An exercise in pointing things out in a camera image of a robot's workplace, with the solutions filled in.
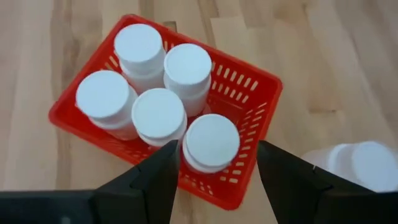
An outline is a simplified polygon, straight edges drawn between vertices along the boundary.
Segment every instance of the red basket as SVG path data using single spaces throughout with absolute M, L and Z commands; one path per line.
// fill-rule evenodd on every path
M 241 145 L 231 165 L 217 174 L 202 175 L 191 172 L 182 162 L 178 186 L 223 209 L 238 208 L 256 164 L 257 142 L 266 134 L 282 91 L 281 81 L 270 73 L 172 32 L 155 22 L 136 15 L 126 15 L 115 25 L 53 105 L 49 113 L 51 122 L 132 164 L 140 163 L 153 153 L 140 139 L 133 141 L 115 139 L 91 124 L 75 106 L 76 90 L 87 75 L 101 69 L 121 73 L 113 49 L 113 40 L 123 27 L 137 23 L 149 24 L 157 29 L 163 38 L 165 50 L 189 42 L 202 46 L 210 54 L 213 67 L 207 109 L 212 113 L 222 114 L 237 126 Z

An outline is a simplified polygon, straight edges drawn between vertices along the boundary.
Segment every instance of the light wood floor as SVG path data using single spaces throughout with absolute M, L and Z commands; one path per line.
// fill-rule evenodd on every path
M 284 82 L 268 141 L 296 155 L 369 139 L 396 148 L 396 0 L 1 0 L 0 186 L 98 187 L 131 167 L 47 112 L 123 14 L 177 28 Z M 233 212 L 178 190 L 172 223 L 275 223 L 255 170 Z

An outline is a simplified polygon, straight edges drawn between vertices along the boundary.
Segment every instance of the wooden table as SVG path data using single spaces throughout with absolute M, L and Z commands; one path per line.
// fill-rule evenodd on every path
M 176 28 L 284 82 L 268 141 L 296 155 L 398 136 L 396 0 L 2 0 L 0 185 L 98 187 L 130 164 L 47 112 L 123 14 Z M 227 212 L 177 191 L 172 223 L 275 223 L 258 171 Z

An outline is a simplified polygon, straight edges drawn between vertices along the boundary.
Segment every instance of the bottle cap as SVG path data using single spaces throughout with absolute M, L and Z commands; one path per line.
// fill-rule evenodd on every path
M 133 24 L 120 30 L 114 39 L 114 49 L 120 62 L 138 73 L 158 70 L 165 57 L 162 37 L 146 24 Z
M 228 166 L 228 164 L 222 165 L 222 166 L 216 166 L 216 167 L 209 167 L 209 166 L 204 166 L 203 164 L 198 163 L 192 155 L 189 153 L 188 147 L 187 147 L 187 138 L 183 139 L 182 143 L 182 152 L 184 155 L 185 161 L 188 163 L 189 168 L 193 169 L 194 171 L 199 171 L 200 173 L 204 174 L 213 174 L 215 172 L 219 172 L 225 167 Z
M 239 133 L 228 118 L 206 114 L 188 128 L 186 144 L 190 155 L 203 166 L 224 166 L 238 153 Z
M 175 93 L 164 88 L 154 88 L 137 98 L 131 116 L 139 134 L 160 139 L 176 132 L 183 123 L 185 111 Z
M 97 122 L 118 123 L 129 117 L 129 105 L 136 97 L 135 91 L 119 73 L 102 70 L 88 75 L 79 84 L 76 105 Z
M 211 71 L 207 51 L 195 44 L 180 44 L 167 52 L 165 79 L 178 95 L 195 95 L 205 88 Z
M 362 185 L 385 192 L 398 188 L 398 161 L 394 153 L 377 142 L 355 144 L 351 150 L 352 171 Z

